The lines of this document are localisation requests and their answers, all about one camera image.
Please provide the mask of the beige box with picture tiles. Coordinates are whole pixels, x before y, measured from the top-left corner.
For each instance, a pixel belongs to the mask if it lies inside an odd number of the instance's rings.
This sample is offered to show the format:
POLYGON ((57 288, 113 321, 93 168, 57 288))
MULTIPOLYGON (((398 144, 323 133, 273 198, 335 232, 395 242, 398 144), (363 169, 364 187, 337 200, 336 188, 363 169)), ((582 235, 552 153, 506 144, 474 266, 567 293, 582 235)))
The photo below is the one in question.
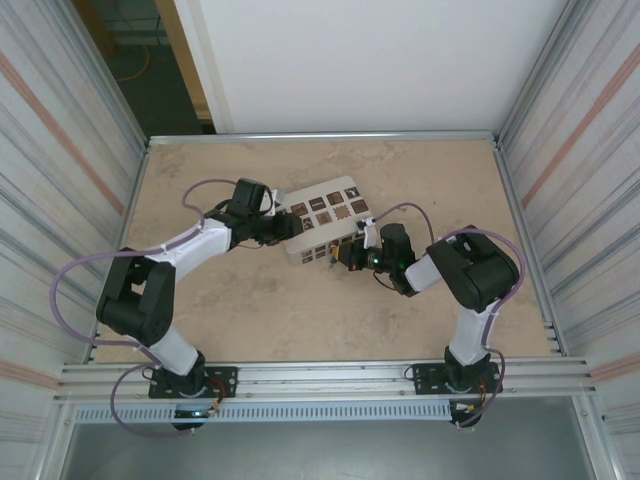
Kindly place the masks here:
POLYGON ((291 266, 327 259, 334 246, 362 238, 357 222, 374 216, 351 176, 287 192, 278 210, 294 213, 303 226, 284 243, 291 266))

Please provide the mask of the grey metal sheet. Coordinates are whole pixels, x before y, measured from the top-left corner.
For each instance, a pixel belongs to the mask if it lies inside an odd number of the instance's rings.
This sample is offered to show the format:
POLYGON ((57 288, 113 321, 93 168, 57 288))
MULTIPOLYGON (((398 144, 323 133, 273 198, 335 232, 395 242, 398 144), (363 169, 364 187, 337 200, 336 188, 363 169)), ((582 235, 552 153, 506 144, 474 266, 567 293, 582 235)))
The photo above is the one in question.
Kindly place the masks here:
POLYGON ((498 400, 473 429, 438 421, 207 425, 138 438, 74 431, 63 480, 595 480, 568 399, 498 400))

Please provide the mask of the aluminium table end rail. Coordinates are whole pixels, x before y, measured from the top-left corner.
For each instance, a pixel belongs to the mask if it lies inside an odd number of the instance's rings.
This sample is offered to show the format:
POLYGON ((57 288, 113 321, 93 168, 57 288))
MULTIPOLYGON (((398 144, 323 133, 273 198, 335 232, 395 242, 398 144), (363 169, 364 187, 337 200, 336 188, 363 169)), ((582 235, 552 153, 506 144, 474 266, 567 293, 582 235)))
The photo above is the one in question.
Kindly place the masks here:
POLYGON ((150 146, 178 144, 258 144, 358 141, 457 141, 492 142, 494 134, 483 130, 439 130, 397 132, 254 133, 216 135, 152 136, 150 146))

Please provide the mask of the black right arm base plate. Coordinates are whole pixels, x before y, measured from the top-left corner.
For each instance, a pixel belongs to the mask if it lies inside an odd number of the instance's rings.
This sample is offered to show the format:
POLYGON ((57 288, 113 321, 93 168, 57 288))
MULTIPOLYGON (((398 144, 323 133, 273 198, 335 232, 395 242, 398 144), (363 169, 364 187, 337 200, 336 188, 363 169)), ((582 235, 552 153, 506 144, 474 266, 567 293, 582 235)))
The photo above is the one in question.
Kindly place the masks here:
POLYGON ((495 362, 479 366, 456 367, 446 363, 419 363, 410 367, 417 395, 501 393, 500 371, 495 362))

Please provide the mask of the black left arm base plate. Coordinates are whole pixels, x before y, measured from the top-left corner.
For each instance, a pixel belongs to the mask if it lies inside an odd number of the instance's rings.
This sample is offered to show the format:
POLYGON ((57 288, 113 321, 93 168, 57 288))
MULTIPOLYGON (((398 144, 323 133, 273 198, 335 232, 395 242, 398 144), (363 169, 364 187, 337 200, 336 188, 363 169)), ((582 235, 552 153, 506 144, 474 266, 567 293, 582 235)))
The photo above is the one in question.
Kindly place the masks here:
POLYGON ((178 376, 165 369, 154 371, 148 396, 151 399, 225 399, 234 398, 238 385, 237 367, 194 369, 178 376))

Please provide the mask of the wooden door frame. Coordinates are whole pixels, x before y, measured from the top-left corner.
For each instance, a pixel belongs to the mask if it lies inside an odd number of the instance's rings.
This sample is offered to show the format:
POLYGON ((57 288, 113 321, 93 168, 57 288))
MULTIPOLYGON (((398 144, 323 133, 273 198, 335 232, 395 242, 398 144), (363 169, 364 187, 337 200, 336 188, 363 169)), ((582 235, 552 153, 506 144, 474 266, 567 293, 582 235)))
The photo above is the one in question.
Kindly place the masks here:
POLYGON ((203 133, 216 134, 213 117, 206 102, 175 0, 154 0, 154 3, 203 133))

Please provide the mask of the wooden furniture post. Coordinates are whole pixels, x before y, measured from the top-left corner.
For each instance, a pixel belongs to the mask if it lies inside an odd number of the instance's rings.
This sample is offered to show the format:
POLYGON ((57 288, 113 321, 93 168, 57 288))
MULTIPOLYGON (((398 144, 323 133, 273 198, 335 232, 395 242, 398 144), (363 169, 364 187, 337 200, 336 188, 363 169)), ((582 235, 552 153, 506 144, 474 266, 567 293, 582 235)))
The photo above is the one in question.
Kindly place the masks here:
POLYGON ((110 59, 116 55, 117 46, 113 35, 100 16, 94 0, 87 0, 88 9, 88 30, 94 40, 98 50, 104 58, 110 59))

